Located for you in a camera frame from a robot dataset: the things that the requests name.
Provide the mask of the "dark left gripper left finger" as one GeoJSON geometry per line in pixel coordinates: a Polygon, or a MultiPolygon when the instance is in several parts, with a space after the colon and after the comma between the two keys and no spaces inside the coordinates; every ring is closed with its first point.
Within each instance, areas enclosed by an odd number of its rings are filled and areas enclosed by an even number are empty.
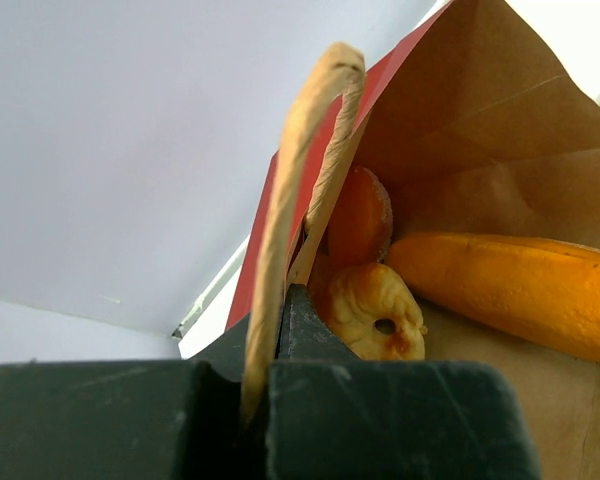
{"type": "Polygon", "coordinates": [[[238,397],[206,362],[0,365],[0,479],[200,479],[238,397]]]}

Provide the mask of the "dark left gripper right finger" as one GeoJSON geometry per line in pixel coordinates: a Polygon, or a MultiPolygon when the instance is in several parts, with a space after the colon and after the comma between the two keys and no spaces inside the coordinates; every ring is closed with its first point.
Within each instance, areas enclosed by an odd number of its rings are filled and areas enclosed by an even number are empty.
{"type": "Polygon", "coordinates": [[[270,479],[538,479],[513,387],[467,361],[356,358],[290,287],[289,344],[273,364],[270,479]]]}

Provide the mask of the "long orange fake bread loaf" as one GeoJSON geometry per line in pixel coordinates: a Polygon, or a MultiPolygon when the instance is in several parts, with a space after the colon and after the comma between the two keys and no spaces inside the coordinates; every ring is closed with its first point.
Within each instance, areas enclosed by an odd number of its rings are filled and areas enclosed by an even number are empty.
{"type": "Polygon", "coordinates": [[[535,237],[408,234],[387,264],[419,296],[494,329],[600,363],[600,250],[535,237]]]}

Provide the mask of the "red brown paper bag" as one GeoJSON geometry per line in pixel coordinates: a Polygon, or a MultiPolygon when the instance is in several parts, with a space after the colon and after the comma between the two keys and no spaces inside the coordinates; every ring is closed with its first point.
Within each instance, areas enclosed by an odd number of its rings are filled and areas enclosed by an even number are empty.
{"type": "Polygon", "coordinates": [[[600,479],[600,363],[494,329],[412,291],[386,262],[408,234],[535,237],[600,250],[600,108],[504,1],[453,1],[373,67],[330,45],[294,100],[230,312],[246,334],[240,479],[265,472],[269,384],[290,287],[363,361],[467,361],[513,387],[542,475],[600,479]],[[349,170],[389,194],[382,262],[335,270],[328,224],[349,170]]]}

